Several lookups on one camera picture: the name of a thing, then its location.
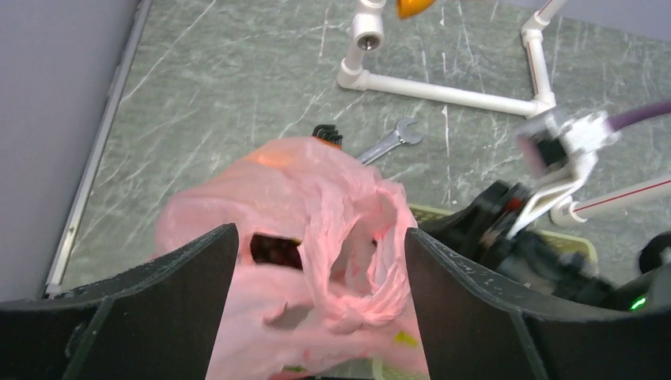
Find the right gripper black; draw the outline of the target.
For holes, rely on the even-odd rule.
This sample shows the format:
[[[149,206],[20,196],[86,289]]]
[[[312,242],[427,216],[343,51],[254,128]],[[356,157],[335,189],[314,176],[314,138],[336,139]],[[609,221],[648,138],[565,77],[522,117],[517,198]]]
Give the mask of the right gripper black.
[[[527,227],[506,236],[529,197],[521,184],[496,181],[467,207],[419,227],[463,257],[543,294],[610,310],[670,307],[670,264],[664,259],[669,233],[640,251],[640,276],[617,287],[597,274],[587,253],[564,253]]]

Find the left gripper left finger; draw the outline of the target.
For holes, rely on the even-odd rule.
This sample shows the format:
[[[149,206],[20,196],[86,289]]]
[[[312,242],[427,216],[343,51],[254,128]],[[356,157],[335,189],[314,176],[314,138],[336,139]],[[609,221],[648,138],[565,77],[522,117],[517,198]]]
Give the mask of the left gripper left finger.
[[[228,224],[54,298],[3,302],[2,378],[205,378],[237,249]]]

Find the pink plastic bag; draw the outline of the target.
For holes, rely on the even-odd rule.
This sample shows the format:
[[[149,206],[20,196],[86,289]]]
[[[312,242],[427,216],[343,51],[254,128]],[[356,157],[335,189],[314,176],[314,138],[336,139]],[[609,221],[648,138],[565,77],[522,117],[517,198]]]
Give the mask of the pink plastic bag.
[[[229,223],[237,262],[209,379],[295,379],[368,358],[427,374],[404,251],[417,223],[402,184],[313,137],[272,140],[172,196],[154,253]],[[257,264],[255,234],[300,242],[303,269]]]

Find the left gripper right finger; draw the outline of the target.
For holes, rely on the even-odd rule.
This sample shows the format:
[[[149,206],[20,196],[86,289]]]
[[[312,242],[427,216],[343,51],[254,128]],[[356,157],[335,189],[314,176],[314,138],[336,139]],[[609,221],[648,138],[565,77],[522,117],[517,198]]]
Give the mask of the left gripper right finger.
[[[622,312],[538,293],[419,229],[408,278],[432,379],[667,379],[670,312]]]

